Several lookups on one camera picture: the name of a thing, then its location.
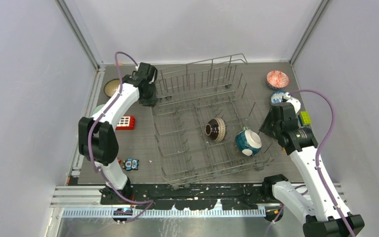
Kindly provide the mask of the grey wire dish rack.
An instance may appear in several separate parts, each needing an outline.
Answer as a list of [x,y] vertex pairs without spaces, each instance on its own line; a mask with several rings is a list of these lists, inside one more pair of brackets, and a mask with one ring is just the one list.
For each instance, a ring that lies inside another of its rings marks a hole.
[[262,170],[280,154],[241,70],[244,54],[158,69],[152,118],[163,180],[187,186]]

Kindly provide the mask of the blue floral white bowl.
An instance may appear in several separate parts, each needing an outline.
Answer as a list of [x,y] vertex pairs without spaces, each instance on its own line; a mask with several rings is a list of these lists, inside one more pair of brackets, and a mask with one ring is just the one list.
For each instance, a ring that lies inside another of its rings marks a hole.
[[285,93],[286,91],[283,91],[283,90],[278,90],[278,91],[273,92],[270,96],[270,104],[274,105],[274,104],[286,102],[286,100],[284,99]]

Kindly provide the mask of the celadon green bowl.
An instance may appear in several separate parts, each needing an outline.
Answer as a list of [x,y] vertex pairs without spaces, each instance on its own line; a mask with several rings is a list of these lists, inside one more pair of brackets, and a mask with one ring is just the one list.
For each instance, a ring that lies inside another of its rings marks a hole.
[[105,104],[101,104],[101,105],[98,105],[97,107],[95,107],[93,109],[91,115],[94,115],[95,113],[99,112],[104,106],[105,106]]

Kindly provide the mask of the dark teal bowl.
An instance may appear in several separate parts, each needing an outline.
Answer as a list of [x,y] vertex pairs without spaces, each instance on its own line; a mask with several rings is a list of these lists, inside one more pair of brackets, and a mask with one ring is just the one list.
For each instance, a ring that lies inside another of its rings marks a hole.
[[108,81],[104,86],[104,94],[111,98],[116,93],[119,87],[119,84],[120,84],[119,79],[112,79]]

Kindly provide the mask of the teal white bowl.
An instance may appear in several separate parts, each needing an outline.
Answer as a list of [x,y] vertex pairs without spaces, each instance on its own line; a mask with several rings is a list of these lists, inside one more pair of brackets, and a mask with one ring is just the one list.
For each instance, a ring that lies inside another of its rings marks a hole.
[[239,132],[235,136],[235,143],[237,148],[245,156],[255,156],[262,148],[262,140],[257,133],[251,129],[246,129]]

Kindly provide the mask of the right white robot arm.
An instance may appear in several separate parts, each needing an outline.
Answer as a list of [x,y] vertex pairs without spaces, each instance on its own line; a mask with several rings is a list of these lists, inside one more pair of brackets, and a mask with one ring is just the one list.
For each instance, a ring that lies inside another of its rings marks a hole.
[[289,102],[271,106],[260,132],[274,138],[299,170],[310,199],[288,179],[272,175],[262,182],[267,202],[284,204],[303,225],[306,237],[355,237],[364,228],[361,215],[352,214],[340,197],[318,153],[318,143],[307,127],[299,127],[296,110]]

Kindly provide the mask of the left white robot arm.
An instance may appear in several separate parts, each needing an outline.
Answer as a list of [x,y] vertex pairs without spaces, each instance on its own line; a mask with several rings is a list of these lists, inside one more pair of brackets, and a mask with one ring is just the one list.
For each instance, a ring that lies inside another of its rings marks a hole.
[[132,197],[130,182],[117,161],[119,145],[115,129],[127,110],[136,102],[143,106],[157,103],[155,81],[158,70],[148,63],[140,63],[130,75],[125,75],[114,95],[91,117],[78,122],[78,152],[101,172],[106,184],[113,189],[113,198],[127,204]]

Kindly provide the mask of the brown striped bowl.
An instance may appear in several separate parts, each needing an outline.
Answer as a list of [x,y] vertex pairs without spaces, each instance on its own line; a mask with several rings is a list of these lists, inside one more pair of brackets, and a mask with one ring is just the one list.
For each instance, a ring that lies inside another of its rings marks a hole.
[[227,134],[227,125],[223,118],[213,118],[205,125],[205,134],[213,141],[221,142]]

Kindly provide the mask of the red blue zigzag bowl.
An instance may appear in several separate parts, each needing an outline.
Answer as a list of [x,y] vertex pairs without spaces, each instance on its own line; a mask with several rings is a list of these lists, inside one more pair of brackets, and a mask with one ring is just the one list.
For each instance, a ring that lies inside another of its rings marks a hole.
[[283,89],[289,85],[289,77],[282,71],[270,71],[266,76],[268,86],[274,90]]

